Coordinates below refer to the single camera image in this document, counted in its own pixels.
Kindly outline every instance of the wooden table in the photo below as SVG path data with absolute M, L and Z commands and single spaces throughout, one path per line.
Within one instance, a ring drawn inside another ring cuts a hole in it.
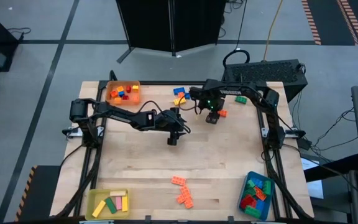
M 279 92 L 278 113 L 291 125 L 282 83 L 268 85 Z M 83 82 L 80 98 L 96 98 L 97 87 L 98 82 Z M 178 87 L 142 85 L 141 101 L 154 100 L 163 110 L 169 109 L 174 106 L 172 90 Z M 183 107 L 193 105 L 193 101 L 189 101 Z M 122 106 L 131 111 L 137 111 L 139 107 Z M 153 107 L 149 104 L 144 110 Z M 129 189 L 129 219 L 133 220 L 143 220 L 146 215 L 151 215 L 153 220 L 227 220 L 231 215 L 235 220 L 252 219 L 239 211 L 237 201 L 248 172 L 267 176 L 265 163 L 260 157 L 262 142 L 257 111 L 250 101 L 246 105 L 236 103 L 234 96 L 226 97 L 224 109 L 228 110 L 227 118 L 219 119 L 216 125 L 205 122 L 207 111 L 198 116 L 193 110 L 181 111 L 191 134 L 182 136 L 177 146 L 167 145 L 168 133 L 139 132 L 126 123 L 108 119 L 96 188 Z M 80 138 L 69 140 L 65 155 L 80 144 Z M 285 144 L 296 146 L 296 141 L 286 139 Z M 77 190 L 84 154 L 85 148 L 64 164 L 51 215 L 58 213 Z M 313 217 L 299 152 L 283 146 L 281 157 L 289 191 L 305 212 Z M 173 175 L 187 178 L 193 196 L 192 209 L 187 210 L 176 202 L 180 189 L 170 183 Z M 276 190 L 280 215 L 285 217 L 282 195 L 277 186 Z M 82 215 L 86 210 L 87 193 L 88 190 L 83 198 Z M 274 220 L 272 206 L 268 220 Z

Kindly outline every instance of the floor tile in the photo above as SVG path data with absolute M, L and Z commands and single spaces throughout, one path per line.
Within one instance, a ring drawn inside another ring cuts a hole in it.
M 0 0 L 0 23 L 7 29 L 30 27 L 25 40 L 60 39 L 72 5 L 73 0 Z
M 21 151 L 56 45 L 20 45 L 0 73 L 0 205 Z
M 241 39 L 266 40 L 279 2 L 248 0 Z M 229 4 L 226 4 L 226 12 L 229 11 Z M 232 10 L 230 14 L 224 13 L 225 22 L 222 27 L 226 30 L 226 35 L 221 39 L 237 40 L 243 11 L 244 4 L 240 9 Z M 270 39 L 313 40 L 301 1 L 284 0 Z
M 126 40 L 117 3 L 81 0 L 67 39 Z

